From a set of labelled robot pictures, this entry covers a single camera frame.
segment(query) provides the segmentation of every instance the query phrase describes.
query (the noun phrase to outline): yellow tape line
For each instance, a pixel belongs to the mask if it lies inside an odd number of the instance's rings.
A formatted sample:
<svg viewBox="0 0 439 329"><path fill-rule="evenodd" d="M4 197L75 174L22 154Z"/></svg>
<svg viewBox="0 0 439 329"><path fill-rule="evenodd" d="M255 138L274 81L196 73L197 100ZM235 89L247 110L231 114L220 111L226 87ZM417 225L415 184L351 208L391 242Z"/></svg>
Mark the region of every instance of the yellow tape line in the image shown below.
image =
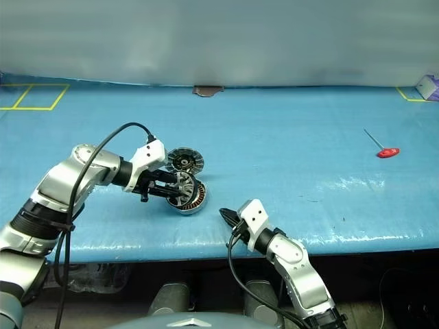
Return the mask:
<svg viewBox="0 0 439 329"><path fill-rule="evenodd" d="M34 110L34 111L52 111L55 106L58 105L59 101L62 99L64 94L69 89L70 84L0 84L0 87L24 87L27 86L27 89L21 94L21 96L15 101L14 105L11 107L3 107L0 110ZM28 92L35 86L63 86L61 93L56 97L55 101L50 106L38 107L38 106L28 106L23 107L19 106L22 100L26 97Z"/></svg>
<svg viewBox="0 0 439 329"><path fill-rule="evenodd" d="M406 101L425 101L427 103L434 103L433 101L427 101L425 99L417 99L417 98L409 98L405 95L405 93L399 88L395 87L398 90L398 93L406 100Z"/></svg>

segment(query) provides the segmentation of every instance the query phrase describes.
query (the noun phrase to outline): black wire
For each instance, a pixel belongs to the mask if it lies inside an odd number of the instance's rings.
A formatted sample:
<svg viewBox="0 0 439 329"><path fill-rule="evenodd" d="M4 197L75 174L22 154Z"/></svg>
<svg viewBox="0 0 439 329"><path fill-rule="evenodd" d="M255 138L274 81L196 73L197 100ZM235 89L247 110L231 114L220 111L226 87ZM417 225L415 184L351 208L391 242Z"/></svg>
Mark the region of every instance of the black wire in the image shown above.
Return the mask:
<svg viewBox="0 0 439 329"><path fill-rule="evenodd" d="M291 320L294 324L296 324L299 328L301 329L311 329L308 324L303 321L298 315L295 315L293 313L289 313L286 312L284 310L281 310L279 307L275 306L275 305L271 305L269 302L263 300L262 298L260 298L258 295L256 295L255 293L253 293L250 289L248 289L244 283L242 283L242 281L238 278L238 275L235 272L235 267L233 266L233 261L232 261L232 248L233 248L233 239L235 237L234 232L232 233L230 240L228 241L227 244L227 261L228 261L228 266L230 267L230 271L232 272L233 278L236 280L236 282L238 283L238 285L250 296L252 296L255 300L257 300L258 302L260 302L261 304L267 306L268 308L271 308L274 312L286 317L287 319ZM239 238L241 237L241 233L239 233L237 236L237 240L239 240Z"/></svg>
<svg viewBox="0 0 439 329"><path fill-rule="evenodd" d="M233 243L232 243L232 247L234 247L234 246L237 244L238 241L239 241L239 238L236 238L236 239L233 241Z"/></svg>
<svg viewBox="0 0 439 329"><path fill-rule="evenodd" d="M120 133L122 130L137 126L143 129L147 135L148 140L151 140L154 138L154 136L151 134L151 132L142 124L137 122L129 122L126 123L119 128L117 128L114 132L109 134L96 148L95 151L90 155L90 158L85 162L84 166L82 167L82 170L76 179L75 184L73 185L73 188L71 190L70 194L70 200L69 200L69 207L67 208L67 217L66 217L66 225L71 225L73 222L73 208L75 206L75 199L76 199L76 193L78 192L79 186L81 184L82 179L84 178L88 168L91 166L91 163L94 161L96 156L99 154L99 152L104 148L104 146L113 139L118 133ZM67 231L65 233L65 248L64 248L64 268L63 268L63 277L62 280L62 293L60 298L60 303L58 305L58 312L56 313L56 322L55 322L55 329L59 329L62 319L62 312L64 311L64 303L66 300L66 294L67 294L67 288L69 286L69 265L70 265L70 237L71 232ZM58 248L57 248L57 254L58 254L58 263L59 263L59 254Z"/></svg>
<svg viewBox="0 0 439 329"><path fill-rule="evenodd" d="M56 246L55 253L55 261L54 261L54 277L56 283L58 283L61 287L64 285L61 277L60 277L60 255L61 255L61 247L64 243L64 237L66 236L66 232L61 233L61 236L58 240L58 244Z"/></svg>

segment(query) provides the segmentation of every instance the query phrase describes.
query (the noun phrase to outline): white wall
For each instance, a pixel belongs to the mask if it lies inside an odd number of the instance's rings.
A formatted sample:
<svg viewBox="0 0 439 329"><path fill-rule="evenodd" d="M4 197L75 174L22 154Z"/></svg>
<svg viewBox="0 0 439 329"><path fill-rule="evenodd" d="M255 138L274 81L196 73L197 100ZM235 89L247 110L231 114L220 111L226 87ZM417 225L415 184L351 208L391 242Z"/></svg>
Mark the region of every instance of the white wall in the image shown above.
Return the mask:
<svg viewBox="0 0 439 329"><path fill-rule="evenodd" d="M414 85L439 0L0 0L0 70L140 84Z"/></svg>

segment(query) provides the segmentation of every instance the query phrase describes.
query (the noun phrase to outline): blue plastic sheet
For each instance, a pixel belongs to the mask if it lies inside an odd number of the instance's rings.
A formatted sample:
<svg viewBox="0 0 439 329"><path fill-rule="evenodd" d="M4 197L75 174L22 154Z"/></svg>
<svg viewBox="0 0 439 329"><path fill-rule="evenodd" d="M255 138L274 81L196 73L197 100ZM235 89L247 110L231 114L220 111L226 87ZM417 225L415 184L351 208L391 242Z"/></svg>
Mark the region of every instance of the blue plastic sheet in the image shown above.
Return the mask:
<svg viewBox="0 0 439 329"><path fill-rule="evenodd" d="M0 89L0 99L5 93L16 89ZM23 101L50 105L49 93L57 95L41 86ZM406 101L395 88L226 89L201 98L188 88L72 83L52 111L0 111L0 224L75 145L98 144L128 121L148 126L168 150L204 156L208 204L183 217L164 199L144 204L99 186L75 221L72 262L225 257L230 228L218 209L255 197L311 254L439 247L439 104ZM400 154L376 157L364 128ZM129 159L144 141L132 129L106 149ZM243 245L236 253L254 256Z"/></svg>

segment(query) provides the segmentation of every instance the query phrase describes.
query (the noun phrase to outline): metal gear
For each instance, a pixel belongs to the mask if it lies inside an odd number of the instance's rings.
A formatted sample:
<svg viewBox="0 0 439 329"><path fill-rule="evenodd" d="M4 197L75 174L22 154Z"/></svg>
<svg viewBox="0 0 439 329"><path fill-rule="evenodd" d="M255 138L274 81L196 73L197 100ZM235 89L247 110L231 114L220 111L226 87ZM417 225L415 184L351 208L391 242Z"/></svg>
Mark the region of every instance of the metal gear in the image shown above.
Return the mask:
<svg viewBox="0 0 439 329"><path fill-rule="evenodd" d="M173 149L167 155L166 169L175 173L186 171L195 175L203 170L204 159L199 152L188 147Z"/></svg>

